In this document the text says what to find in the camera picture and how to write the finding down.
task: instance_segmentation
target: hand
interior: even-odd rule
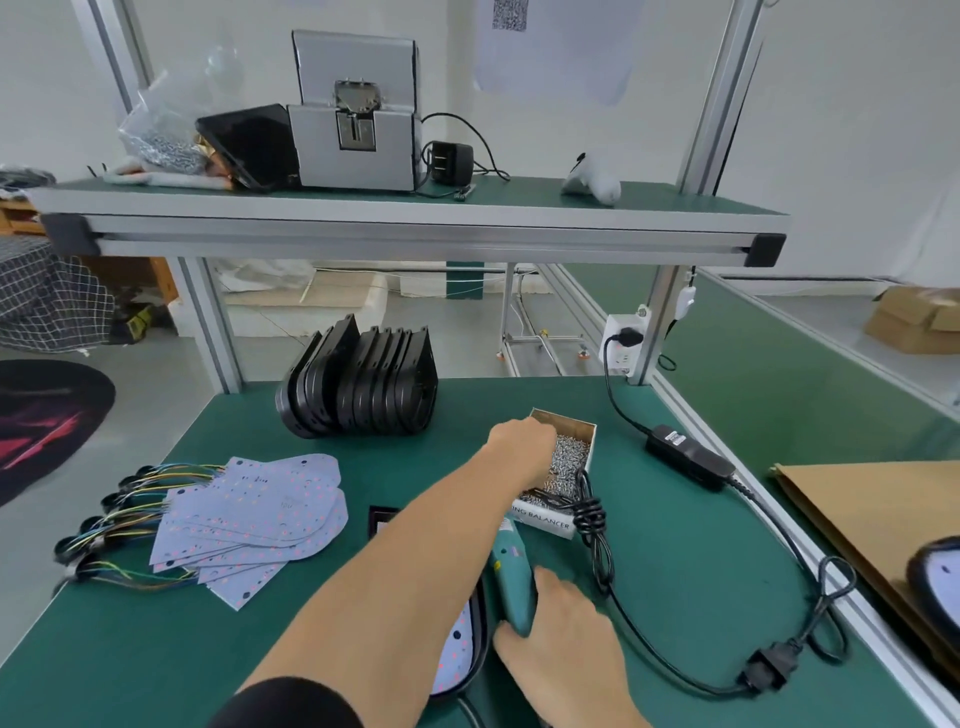
[[[557,430],[553,425],[528,417],[494,425],[480,454],[490,457],[518,496],[546,482],[556,446]]]
[[[493,646],[527,701],[554,728],[648,726],[630,697],[623,650],[611,621],[573,584],[536,567],[530,637],[507,622]]]

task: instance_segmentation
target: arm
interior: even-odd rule
[[[543,482],[556,436],[532,418],[494,427],[320,587],[243,687],[305,677],[342,695],[365,728],[416,724],[496,529],[514,498]]]

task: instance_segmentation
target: upper shelf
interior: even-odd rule
[[[112,255],[222,255],[230,246],[234,256],[243,249],[253,256],[309,251],[353,260],[742,265],[751,264],[758,235],[776,235],[781,245],[790,222],[772,210],[681,195],[656,182],[624,182],[620,201],[609,208],[592,197],[561,195],[561,180],[474,181],[465,202],[355,190],[262,195],[127,187],[92,179],[37,188],[31,199],[43,213],[84,216]],[[448,189],[431,184],[424,191]],[[757,263],[761,258],[767,262]],[[769,252],[754,259],[773,264]]]

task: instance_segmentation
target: cardboard box of screws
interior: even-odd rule
[[[557,447],[553,451],[553,464],[550,475],[542,485],[543,490],[574,497],[577,469],[582,467],[587,472],[590,469],[597,425],[536,408],[530,416],[553,425],[557,430]],[[520,496],[514,501],[510,513],[521,523],[565,539],[572,539],[577,532],[571,515],[551,508],[536,496]]]

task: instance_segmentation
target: green anti-static mat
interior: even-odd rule
[[[649,389],[617,387],[617,394],[642,421],[673,422]],[[301,604],[367,542],[370,505],[404,505],[469,458],[491,426],[535,406],[598,425],[591,475],[608,513],[617,590],[636,623],[677,665],[704,680],[731,680],[752,650],[789,637],[803,621],[804,583],[773,534],[737,497],[708,493],[648,457],[636,432],[617,420],[602,378],[445,379],[432,425],[412,438],[303,441],[280,423],[273,399],[272,384],[214,398],[171,459],[332,454],[350,511],[344,532],[317,556],[286,566],[236,613],[199,587],[144,595],[103,584],[68,586],[0,668],[0,726],[202,726]],[[592,594],[587,550],[579,541],[521,529],[535,563]],[[147,548],[140,553],[145,560]],[[488,589],[498,619],[491,580]],[[655,726],[926,725],[857,639],[842,667],[806,651],[782,692],[730,702],[678,689],[629,643],[625,648],[631,692]],[[488,728],[536,725],[492,652],[469,695]],[[422,724],[468,725],[455,705],[431,709]]]

